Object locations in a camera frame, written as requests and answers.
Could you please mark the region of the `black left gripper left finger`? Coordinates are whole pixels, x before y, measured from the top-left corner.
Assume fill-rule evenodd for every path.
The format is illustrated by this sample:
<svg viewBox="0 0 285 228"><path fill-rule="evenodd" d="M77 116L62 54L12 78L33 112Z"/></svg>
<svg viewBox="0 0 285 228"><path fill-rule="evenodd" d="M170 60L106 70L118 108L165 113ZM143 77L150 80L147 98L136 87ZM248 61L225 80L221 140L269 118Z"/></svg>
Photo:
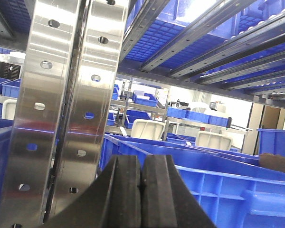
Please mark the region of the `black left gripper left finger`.
<svg viewBox="0 0 285 228"><path fill-rule="evenodd" d="M42 227L139 228L140 175L136 156L113 156L91 186Z"/></svg>

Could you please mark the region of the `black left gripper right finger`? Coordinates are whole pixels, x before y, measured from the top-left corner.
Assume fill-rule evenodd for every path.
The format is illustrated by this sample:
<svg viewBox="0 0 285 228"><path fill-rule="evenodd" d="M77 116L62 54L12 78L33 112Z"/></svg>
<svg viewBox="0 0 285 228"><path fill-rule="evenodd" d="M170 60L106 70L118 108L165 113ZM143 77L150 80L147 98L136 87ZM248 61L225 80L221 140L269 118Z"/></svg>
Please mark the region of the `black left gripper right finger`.
<svg viewBox="0 0 285 228"><path fill-rule="evenodd" d="M170 155L146 156L142 169L143 228L213 228Z"/></svg>

